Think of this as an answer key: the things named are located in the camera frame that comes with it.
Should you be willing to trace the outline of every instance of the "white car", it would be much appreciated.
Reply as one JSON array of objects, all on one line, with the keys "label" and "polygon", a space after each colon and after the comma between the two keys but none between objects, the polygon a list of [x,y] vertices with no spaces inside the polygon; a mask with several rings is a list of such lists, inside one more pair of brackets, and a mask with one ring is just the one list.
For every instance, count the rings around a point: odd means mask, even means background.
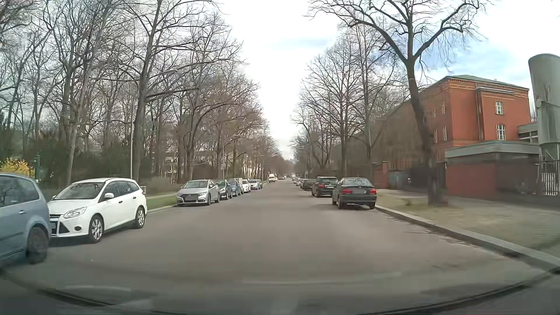
[{"label": "white car", "polygon": [[241,189],[243,190],[243,192],[251,192],[251,185],[249,184],[249,180],[248,179],[243,179],[243,181],[241,182]]},{"label": "white car", "polygon": [[53,238],[87,237],[101,241],[105,231],[124,224],[142,229],[146,197],[128,178],[95,178],[70,184],[47,203]]}]

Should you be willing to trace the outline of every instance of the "road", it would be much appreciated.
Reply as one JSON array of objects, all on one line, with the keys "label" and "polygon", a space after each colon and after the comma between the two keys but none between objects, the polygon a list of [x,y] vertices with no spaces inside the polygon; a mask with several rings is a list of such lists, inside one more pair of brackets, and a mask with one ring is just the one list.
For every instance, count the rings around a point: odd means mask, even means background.
[{"label": "road", "polygon": [[61,241],[46,262],[13,266],[6,277],[114,303],[122,301],[112,290],[141,292],[161,311],[358,314],[542,274],[375,210],[338,210],[289,180],[211,206],[155,212],[143,229],[107,233],[99,244]]}]

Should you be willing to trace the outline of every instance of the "curb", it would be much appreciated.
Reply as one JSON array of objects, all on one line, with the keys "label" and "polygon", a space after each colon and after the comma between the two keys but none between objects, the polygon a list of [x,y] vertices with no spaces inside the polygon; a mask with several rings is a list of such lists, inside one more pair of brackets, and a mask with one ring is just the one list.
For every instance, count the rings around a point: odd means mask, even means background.
[{"label": "curb", "polygon": [[159,212],[159,211],[163,211],[163,210],[167,210],[170,208],[174,208],[176,205],[171,205],[171,206],[164,206],[164,207],[159,207],[159,208],[155,208],[155,209],[148,209],[148,213],[154,213],[154,212]]},{"label": "curb", "polygon": [[407,214],[405,212],[393,210],[384,206],[376,205],[375,209],[397,219],[424,226],[425,228],[435,230],[436,232],[439,232],[441,234],[445,234],[450,237],[463,240],[470,244],[490,249],[507,257],[517,258],[533,267],[541,268],[552,273],[560,271],[560,258],[551,254],[543,253],[541,251],[511,243],[503,239],[490,237],[484,234],[479,234],[454,226],[443,226],[434,223],[431,220],[424,219],[423,217]]}]

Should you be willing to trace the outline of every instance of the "yellow flowering bush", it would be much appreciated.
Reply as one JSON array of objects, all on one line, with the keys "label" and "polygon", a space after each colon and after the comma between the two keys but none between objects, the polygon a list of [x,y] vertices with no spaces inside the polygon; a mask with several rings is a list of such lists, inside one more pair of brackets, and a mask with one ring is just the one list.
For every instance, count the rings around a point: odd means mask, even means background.
[{"label": "yellow flowering bush", "polygon": [[35,177],[35,170],[27,164],[26,161],[20,160],[16,157],[9,157],[0,166],[0,173],[19,174],[28,177]]}]

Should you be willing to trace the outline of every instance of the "sidewalk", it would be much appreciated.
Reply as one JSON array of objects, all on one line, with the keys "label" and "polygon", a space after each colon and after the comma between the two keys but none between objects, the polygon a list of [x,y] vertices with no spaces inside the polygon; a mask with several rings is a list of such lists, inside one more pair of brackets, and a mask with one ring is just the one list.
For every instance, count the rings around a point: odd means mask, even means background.
[{"label": "sidewalk", "polygon": [[461,197],[449,197],[449,207],[430,207],[422,193],[377,191],[380,206],[560,257],[560,211]]}]

